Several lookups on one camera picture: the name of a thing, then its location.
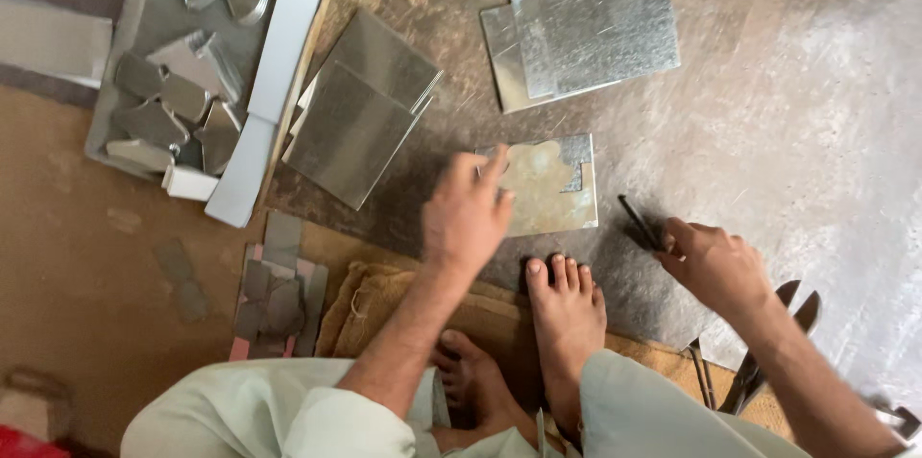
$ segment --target floor stain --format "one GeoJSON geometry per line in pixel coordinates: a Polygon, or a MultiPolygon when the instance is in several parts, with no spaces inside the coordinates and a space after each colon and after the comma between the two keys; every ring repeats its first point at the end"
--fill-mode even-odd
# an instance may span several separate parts
{"type": "Polygon", "coordinates": [[[133,235],[141,227],[141,216],[135,212],[109,208],[106,215],[109,217],[109,225],[122,233],[133,235]]]}

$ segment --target red object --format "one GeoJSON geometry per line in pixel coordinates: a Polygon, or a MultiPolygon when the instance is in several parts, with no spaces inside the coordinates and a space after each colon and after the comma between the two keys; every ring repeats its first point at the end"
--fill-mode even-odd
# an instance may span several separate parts
{"type": "Polygon", "coordinates": [[[70,453],[16,429],[0,426],[0,458],[70,458],[70,453]]]}

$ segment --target metal plate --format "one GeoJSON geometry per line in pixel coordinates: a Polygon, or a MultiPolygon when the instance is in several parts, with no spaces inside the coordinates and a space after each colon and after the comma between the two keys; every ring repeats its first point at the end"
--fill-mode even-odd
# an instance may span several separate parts
{"type": "Polygon", "coordinates": [[[679,64],[670,0],[512,0],[481,22],[504,112],[679,64]]]}
{"type": "Polygon", "coordinates": [[[397,32],[363,9],[337,40],[329,61],[350,68],[367,86],[411,111],[442,77],[442,71],[397,32]]]}
{"type": "Polygon", "coordinates": [[[317,74],[315,98],[285,162],[358,210],[420,118],[342,64],[317,74]]]}

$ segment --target white strip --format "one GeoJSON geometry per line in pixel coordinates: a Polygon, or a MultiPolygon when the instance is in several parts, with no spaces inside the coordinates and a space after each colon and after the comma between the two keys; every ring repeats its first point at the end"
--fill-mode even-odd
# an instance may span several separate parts
{"type": "Polygon", "coordinates": [[[171,197],[192,201],[207,201],[217,185],[218,178],[182,165],[170,167],[162,184],[171,197]]]}
{"type": "Polygon", "coordinates": [[[236,228],[250,222],[275,138],[275,123],[248,116],[224,176],[205,206],[206,215],[236,228]]]}
{"type": "Polygon", "coordinates": [[[112,21],[35,0],[0,0],[0,63],[98,89],[112,21]]]}
{"type": "Polygon", "coordinates": [[[248,112],[279,122],[320,0],[276,0],[248,112]]]}

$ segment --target toe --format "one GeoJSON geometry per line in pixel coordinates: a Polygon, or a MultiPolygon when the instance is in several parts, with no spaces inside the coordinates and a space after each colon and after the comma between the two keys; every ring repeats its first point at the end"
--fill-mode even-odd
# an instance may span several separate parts
{"type": "Polygon", "coordinates": [[[579,292],[590,295],[592,294],[592,289],[595,283],[592,281],[592,271],[589,270],[588,265],[581,265],[579,267],[579,292]]]}
{"type": "Polygon", "coordinates": [[[554,287],[559,291],[569,290],[567,285],[567,263],[561,254],[555,254],[550,259],[550,266],[554,268],[554,287]]]}
{"type": "Polygon", "coordinates": [[[593,307],[605,312],[605,296],[602,295],[602,287],[592,287],[592,305],[593,307]]]}
{"type": "Polygon", "coordinates": [[[566,271],[567,271],[567,285],[570,286],[570,290],[578,291],[579,290],[579,271],[576,269],[576,260],[572,258],[567,259],[566,271]]]}
{"type": "Polygon", "coordinates": [[[456,330],[444,331],[442,333],[442,344],[462,359],[477,360],[487,355],[477,345],[471,343],[467,335],[456,330]]]}
{"type": "Polygon", "coordinates": [[[547,265],[533,258],[524,265],[524,281],[528,284],[528,293],[532,298],[540,298],[547,294],[550,288],[547,286],[547,265]]]}
{"type": "Polygon", "coordinates": [[[432,354],[430,356],[432,359],[432,364],[438,367],[439,370],[444,372],[451,372],[457,367],[457,361],[449,356],[444,355],[439,348],[433,348],[432,354]]]}

